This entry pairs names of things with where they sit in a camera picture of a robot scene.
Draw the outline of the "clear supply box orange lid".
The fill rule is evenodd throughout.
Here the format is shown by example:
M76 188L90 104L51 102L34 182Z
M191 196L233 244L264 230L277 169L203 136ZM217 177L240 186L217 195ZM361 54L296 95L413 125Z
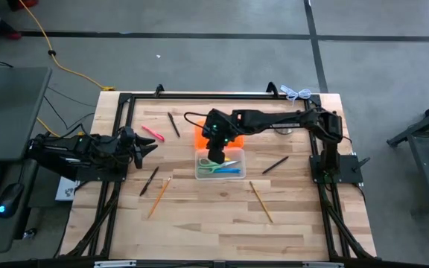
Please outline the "clear supply box orange lid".
M243 148L232 148L230 151L224 151L225 162L238 161L237 164L230 168L241 169L241 173L210 173L198 174L197 166L200 159L208 159L209 150L206 149L206 140L201 136L202 129L195 127L194 147L195 147L195 178L197 180L228 180L228 179L244 179L246 176L246 160Z

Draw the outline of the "white printed box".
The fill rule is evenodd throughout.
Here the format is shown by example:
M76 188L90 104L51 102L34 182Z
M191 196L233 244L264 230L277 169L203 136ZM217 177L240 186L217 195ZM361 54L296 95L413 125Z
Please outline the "white printed box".
M79 184L79 181L72 181L61 176L54 200L58 202L72 202Z

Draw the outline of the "dark grey desk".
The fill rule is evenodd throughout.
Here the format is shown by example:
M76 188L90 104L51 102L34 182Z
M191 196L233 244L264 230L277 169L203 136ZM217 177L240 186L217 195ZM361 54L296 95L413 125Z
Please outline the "dark grey desk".
M0 252L22 238L28 218L28 200L38 165L25 152L51 78L48 67L0 68L0 196L13 183L24 191L16 213L0 218Z

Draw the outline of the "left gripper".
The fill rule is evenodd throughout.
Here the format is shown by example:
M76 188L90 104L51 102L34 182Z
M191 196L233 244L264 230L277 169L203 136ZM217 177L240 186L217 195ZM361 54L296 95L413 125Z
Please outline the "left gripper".
M131 127L121 128L120 142L121 146L127 149L133 157L137 169L142 169L143 157L158 147L157 145L149 145L155 142L154 139L140 137Z

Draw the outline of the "orange pencil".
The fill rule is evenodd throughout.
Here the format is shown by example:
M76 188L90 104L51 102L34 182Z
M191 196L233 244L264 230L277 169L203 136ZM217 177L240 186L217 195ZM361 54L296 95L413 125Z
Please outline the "orange pencil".
M150 211L149 211L149 213L148 213L148 216L147 216L147 218L148 218L148 219L152 216L152 214L153 214L153 213L154 213L154 211L156 210L156 207L157 207L157 205L159 204L159 202L160 202L161 198L163 197L163 194L165 193L165 191L166 191L166 189L167 189L168 185L170 184L170 181L171 181L171 180L172 180L172 177L171 177L171 176L170 176L170 177L168 177L167 181L166 181L166 182L165 182L165 184L163 185L162 190L159 192L159 195L158 195L158 197L156 198L156 201L154 202L153 206L151 207L151 209L150 209Z

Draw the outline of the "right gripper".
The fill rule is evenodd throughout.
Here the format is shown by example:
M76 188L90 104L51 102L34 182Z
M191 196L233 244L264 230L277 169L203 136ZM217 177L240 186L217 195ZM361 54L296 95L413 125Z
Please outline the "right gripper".
M206 149L209 149L209 154L224 154L221 150L224 147L244 147L244 131L237 125L237 119L236 115L228 115L218 109L209 111L201 134L206 140ZM210 155L208 159L217 164L225 162L224 155Z

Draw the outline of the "person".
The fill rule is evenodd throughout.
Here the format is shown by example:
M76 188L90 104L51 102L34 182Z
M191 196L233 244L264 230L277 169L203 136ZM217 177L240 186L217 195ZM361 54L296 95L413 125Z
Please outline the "person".
M26 7L33 7L39 4L39 0L5 0L11 11L25 9ZM0 17L0 34L8 39L20 39L22 35L15 30L6 21Z

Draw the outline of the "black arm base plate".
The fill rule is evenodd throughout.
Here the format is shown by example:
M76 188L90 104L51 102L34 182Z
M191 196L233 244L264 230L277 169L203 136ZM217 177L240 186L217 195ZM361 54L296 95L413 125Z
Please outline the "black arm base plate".
M115 169L79 168L75 179L81 182L123 182L127 177L127 169L127 165Z
M339 155L334 159L324 156L309 158L312 179L317 184L363 182L361 167L370 160L369 157L359 160L356 155Z

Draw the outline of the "pink highlighter pen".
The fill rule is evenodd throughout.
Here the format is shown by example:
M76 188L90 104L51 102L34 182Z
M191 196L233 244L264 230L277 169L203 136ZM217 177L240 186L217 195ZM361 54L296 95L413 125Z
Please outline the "pink highlighter pen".
M146 126L142 126L142 129L144 131L146 131L147 133L149 133L151 136L153 136L156 140L161 141L161 142L165 142L165 137L161 134L159 134L158 132L152 130L149 127Z

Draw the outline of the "silver bracket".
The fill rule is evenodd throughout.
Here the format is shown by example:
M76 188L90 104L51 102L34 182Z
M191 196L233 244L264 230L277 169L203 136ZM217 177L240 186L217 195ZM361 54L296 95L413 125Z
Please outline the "silver bracket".
M96 261L93 268L136 268L136 260Z
M302 268L345 268L342 263L333 262L303 262Z

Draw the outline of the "green handled scissors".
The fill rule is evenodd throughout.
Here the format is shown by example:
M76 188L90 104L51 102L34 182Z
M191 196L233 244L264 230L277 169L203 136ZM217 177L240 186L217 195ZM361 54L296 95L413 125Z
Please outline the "green handled scissors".
M210 174L213 173L214 170L220 169L220 168L230 168L230 166L233 166L234 164L237 164L238 161L227 161L223 164L217 164L209 159L200 159L198 161L197 166L197 173L198 174Z

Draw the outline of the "black computer mouse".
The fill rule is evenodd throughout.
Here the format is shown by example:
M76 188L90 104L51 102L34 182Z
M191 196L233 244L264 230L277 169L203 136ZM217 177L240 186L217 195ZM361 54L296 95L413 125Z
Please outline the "black computer mouse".
M2 191L0 196L0 218L9 218L16 213L24 187L21 183L13 183Z

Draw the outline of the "black pen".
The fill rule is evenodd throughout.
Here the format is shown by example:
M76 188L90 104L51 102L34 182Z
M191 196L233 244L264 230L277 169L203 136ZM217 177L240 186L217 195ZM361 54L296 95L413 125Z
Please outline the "black pen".
M177 135L177 138L180 138L179 130L178 130L178 128L176 126L176 123L174 121L174 117L173 117L173 115L170 112L168 112L168 117L169 117L169 120L170 120L170 122L172 124L172 127L174 128L174 131L175 131L175 133Z
M154 171L152 172L152 174L150 175L149 179L146 181L146 183L144 184L144 187L141 189L141 192L139 193L139 196L141 197L148 189L150 183L152 182L152 180L154 179L155 175L157 174L159 170L159 166L156 167L154 169Z
M289 158L289 156L283 157L282 159L278 160L276 163L272 164L267 169L265 169L261 174L264 175L266 173L269 173L272 169L276 168L277 166L279 166L280 164L282 164L283 162L285 162L288 158Z

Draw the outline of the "yellow pencil pink eraser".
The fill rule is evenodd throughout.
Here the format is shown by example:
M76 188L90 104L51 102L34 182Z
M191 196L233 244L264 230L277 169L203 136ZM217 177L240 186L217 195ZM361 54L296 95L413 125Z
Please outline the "yellow pencil pink eraser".
M258 199L258 201L260 202L260 205L264 211L264 213L267 215L268 220L270 221L270 223L274 223L273 218L269 212L269 210L267 209L267 206L265 205L264 201L262 200L259 192L257 191L257 189L255 188L255 185L252 181L249 181L250 187L252 189L252 191L254 192L254 194L256 195L256 198Z

